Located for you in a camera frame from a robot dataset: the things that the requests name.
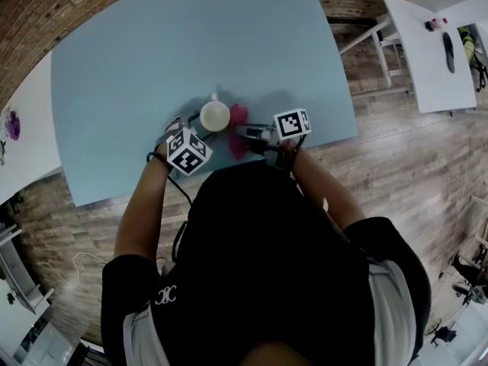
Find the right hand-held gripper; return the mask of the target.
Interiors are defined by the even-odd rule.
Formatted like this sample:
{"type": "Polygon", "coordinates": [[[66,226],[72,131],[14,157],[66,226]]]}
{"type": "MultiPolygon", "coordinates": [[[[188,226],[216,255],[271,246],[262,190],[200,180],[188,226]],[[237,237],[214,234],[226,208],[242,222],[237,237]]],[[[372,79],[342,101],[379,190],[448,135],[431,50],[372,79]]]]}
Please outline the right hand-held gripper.
{"type": "Polygon", "coordinates": [[[276,114],[271,124],[236,125],[234,131],[242,145],[251,144],[257,149],[256,153],[263,154],[269,150],[278,151],[285,140],[303,139],[312,129],[307,111],[298,108],[276,114]]]}

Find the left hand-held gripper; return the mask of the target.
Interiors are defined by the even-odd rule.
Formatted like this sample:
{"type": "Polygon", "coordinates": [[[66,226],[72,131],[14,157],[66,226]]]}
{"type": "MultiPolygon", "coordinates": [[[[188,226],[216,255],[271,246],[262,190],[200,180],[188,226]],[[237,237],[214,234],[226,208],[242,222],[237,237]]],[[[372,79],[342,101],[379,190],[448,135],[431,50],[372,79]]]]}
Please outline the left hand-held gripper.
{"type": "Polygon", "coordinates": [[[208,130],[201,123],[200,111],[188,117],[187,127],[183,127],[181,116],[178,116],[157,139],[155,151],[159,154],[159,147],[165,144],[166,152],[162,159],[169,171],[176,169],[184,176],[191,176],[207,164],[213,154],[213,150],[203,141],[207,135],[208,130]]]}

